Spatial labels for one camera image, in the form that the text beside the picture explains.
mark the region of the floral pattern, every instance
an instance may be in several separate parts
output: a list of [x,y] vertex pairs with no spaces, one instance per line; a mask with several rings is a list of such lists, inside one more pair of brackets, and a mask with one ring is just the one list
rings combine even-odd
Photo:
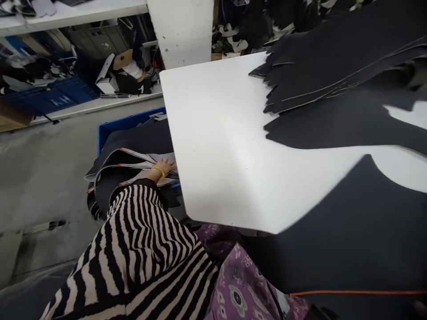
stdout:
[[254,311],[252,312],[252,315],[257,320],[266,320],[262,312],[257,309],[254,309]]
[[257,277],[260,280],[264,279],[264,276],[259,272],[258,268],[255,268],[255,277]]
[[236,307],[240,317],[244,318],[245,311],[248,310],[248,305],[246,304],[245,298],[237,287],[233,286],[232,284],[229,284],[228,287],[230,288],[231,302]]
[[[196,234],[209,256],[222,261],[210,312],[205,320],[280,319],[269,286],[277,300],[276,288],[260,273],[239,244],[237,229],[217,224],[203,225]],[[304,299],[284,296],[289,306],[280,313],[285,314],[287,319],[305,319],[311,304]]]
[[262,311],[267,313],[268,312],[267,309],[264,307],[264,305],[262,304],[262,301],[258,298],[258,296],[254,292],[254,290],[250,286],[248,287],[248,290],[249,290],[250,294],[252,295],[252,299],[254,300],[254,302],[258,306],[258,308],[260,308]]

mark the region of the hand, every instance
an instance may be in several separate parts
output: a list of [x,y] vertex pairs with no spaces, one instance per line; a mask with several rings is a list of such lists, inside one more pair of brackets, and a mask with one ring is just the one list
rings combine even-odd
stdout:
[[166,158],[165,160],[163,160],[163,158],[160,158],[159,162],[156,163],[156,167],[159,167],[163,169],[163,171],[165,171],[165,176],[167,176],[171,170],[175,170],[177,168],[176,166],[174,166],[175,161],[168,163],[168,160],[169,158]]

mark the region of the black and white striped shirt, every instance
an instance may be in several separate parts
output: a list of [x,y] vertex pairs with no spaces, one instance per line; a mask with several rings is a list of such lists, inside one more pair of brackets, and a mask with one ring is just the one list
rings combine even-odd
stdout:
[[165,209],[151,180],[124,189],[41,319],[203,319],[218,268]]

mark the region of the blue plastic crate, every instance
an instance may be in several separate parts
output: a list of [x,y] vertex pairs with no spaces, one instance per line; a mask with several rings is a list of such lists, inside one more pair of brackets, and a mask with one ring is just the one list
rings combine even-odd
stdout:
[[99,91],[79,76],[57,80],[47,88],[10,93],[2,99],[25,113],[42,116],[99,98]]
[[[150,120],[150,116],[159,112],[163,112],[166,114],[166,108],[160,107],[157,109],[149,110],[146,112],[138,113],[133,116],[128,116],[125,118],[121,118],[118,120],[105,122],[104,124],[100,124],[98,127],[98,156],[101,153],[102,148],[104,147],[105,142],[108,139],[108,136],[117,130],[126,130],[136,127],[140,123],[144,123],[148,120]],[[172,188],[174,189],[175,193],[180,193],[181,190],[181,184],[173,184]]]

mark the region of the white shelf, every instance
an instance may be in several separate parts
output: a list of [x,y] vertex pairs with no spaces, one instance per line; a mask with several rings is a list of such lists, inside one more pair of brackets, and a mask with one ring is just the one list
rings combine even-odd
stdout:
[[92,0],[75,7],[57,1],[55,5],[57,12],[53,16],[27,18],[25,24],[14,16],[0,18],[0,36],[13,36],[148,12],[146,0]]
[[[118,107],[125,104],[131,104],[138,101],[144,101],[162,96],[161,85],[155,85],[153,91],[149,95],[132,96],[131,98],[119,99],[96,99],[83,104],[78,104],[70,108],[62,109],[56,112],[49,113],[47,116],[52,120],[61,120],[72,116],[78,116],[95,111],[105,110]],[[37,117],[30,122],[30,125],[49,122],[45,117]]]

